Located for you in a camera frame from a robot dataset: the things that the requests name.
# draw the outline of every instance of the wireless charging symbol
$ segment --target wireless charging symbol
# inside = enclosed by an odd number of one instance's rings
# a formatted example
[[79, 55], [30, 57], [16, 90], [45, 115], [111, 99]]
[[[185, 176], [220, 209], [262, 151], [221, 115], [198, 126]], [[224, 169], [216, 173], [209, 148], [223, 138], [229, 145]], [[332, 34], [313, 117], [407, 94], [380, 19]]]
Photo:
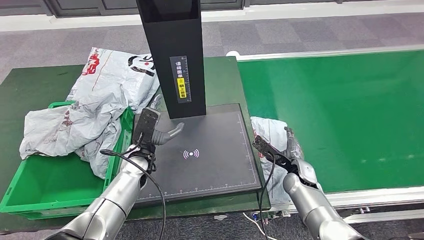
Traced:
[[184, 159], [188, 159], [191, 156], [198, 158], [199, 157], [199, 150], [197, 148], [194, 151], [184, 150], [184, 152], [182, 153], [182, 156], [184, 157]]

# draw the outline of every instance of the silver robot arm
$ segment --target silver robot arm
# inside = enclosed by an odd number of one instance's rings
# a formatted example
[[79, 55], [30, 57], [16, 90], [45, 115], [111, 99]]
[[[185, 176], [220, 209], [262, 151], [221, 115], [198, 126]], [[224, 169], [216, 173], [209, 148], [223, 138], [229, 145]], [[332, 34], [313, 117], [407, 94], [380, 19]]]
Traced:
[[286, 169], [283, 187], [293, 201], [303, 223], [314, 240], [369, 240], [343, 221], [328, 201], [315, 170], [303, 156], [293, 154], [290, 148], [298, 146], [292, 140], [293, 132], [287, 128], [287, 150], [280, 152], [256, 136], [253, 146], [270, 162]]
[[[155, 126], [159, 117], [160, 113], [150, 107], [142, 110], [133, 134], [133, 140], [136, 140], [137, 144], [131, 145], [124, 155], [149, 174], [156, 170], [155, 146], [173, 139], [184, 127], [184, 124], [180, 123], [168, 132], [157, 131]], [[139, 168], [130, 162], [122, 161], [118, 175], [107, 189], [83, 213], [46, 239], [115, 239], [146, 183], [147, 176]]]
[[[144, 170], [149, 163], [144, 157], [130, 158]], [[137, 167], [123, 161], [119, 174], [107, 189], [79, 216], [48, 240], [108, 240], [115, 239], [131, 211], [146, 176]]]

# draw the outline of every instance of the white cable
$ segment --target white cable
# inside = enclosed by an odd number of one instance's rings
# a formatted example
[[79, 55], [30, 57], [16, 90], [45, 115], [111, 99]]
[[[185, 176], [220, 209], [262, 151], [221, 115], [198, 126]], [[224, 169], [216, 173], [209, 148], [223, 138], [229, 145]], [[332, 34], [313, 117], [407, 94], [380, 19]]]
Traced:
[[[244, 213], [243, 212], [243, 215], [249, 220], [249, 221], [251, 221], [252, 223], [254, 223], [254, 224], [256, 224], [256, 226], [257, 226], [257, 228], [259, 229], [259, 231], [262, 233], [262, 235], [264, 235], [265, 236], [265, 233], [262, 231], [262, 229], [261, 229], [261, 227], [259, 226], [259, 224], [257, 223], [257, 222], [255, 222], [253, 219], [251, 219], [250, 217], [248, 217], [247, 215], [246, 215], [246, 213]], [[269, 239], [271, 239], [271, 240], [278, 240], [278, 239], [276, 239], [276, 238], [273, 238], [273, 237], [270, 237], [270, 236], [268, 236], [268, 238]]]

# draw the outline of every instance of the green conveyor belt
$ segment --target green conveyor belt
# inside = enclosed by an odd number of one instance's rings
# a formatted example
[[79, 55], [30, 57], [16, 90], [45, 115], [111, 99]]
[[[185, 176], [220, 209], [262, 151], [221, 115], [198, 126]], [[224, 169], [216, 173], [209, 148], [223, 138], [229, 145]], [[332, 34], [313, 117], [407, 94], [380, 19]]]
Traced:
[[325, 192], [424, 185], [424, 51], [240, 61], [251, 116], [292, 127]]

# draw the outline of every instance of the black scanning platform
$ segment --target black scanning platform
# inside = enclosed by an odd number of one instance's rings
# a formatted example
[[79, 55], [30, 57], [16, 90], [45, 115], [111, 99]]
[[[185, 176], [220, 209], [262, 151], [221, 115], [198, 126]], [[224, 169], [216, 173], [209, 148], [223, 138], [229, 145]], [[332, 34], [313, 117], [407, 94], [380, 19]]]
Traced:
[[[185, 124], [177, 137], [156, 147], [157, 171], [152, 176], [168, 201], [261, 188], [239, 104], [209, 106], [206, 111], [207, 115], [178, 119], [161, 112], [157, 130], [166, 132]], [[138, 118], [134, 117], [134, 126]], [[160, 199], [148, 180], [136, 204]]]

